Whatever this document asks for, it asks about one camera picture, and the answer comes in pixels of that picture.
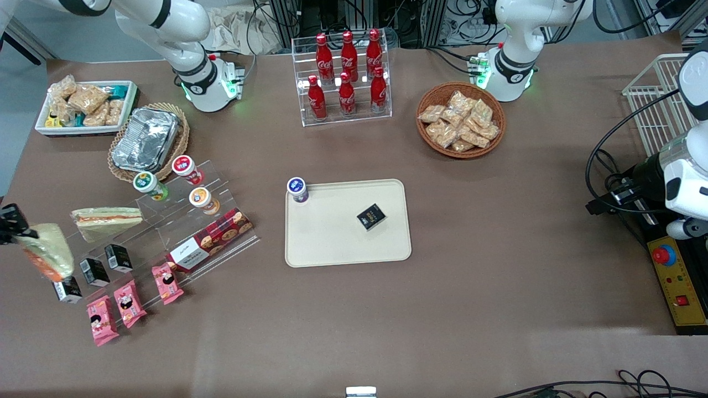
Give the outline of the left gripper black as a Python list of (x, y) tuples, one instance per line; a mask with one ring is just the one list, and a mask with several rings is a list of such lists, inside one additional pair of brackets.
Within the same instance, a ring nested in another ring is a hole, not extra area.
[(608, 177), (608, 184), (618, 183), (599, 198), (587, 202), (591, 215), (627, 213), (666, 213), (664, 171), (660, 154), (653, 154), (624, 173)]

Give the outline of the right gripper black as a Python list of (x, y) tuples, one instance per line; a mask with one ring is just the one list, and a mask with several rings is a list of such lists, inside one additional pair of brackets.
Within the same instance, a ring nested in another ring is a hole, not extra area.
[(1, 245), (13, 243), (15, 238), (38, 239), (39, 235), (29, 228), (28, 221), (18, 205), (11, 203), (1, 210)]

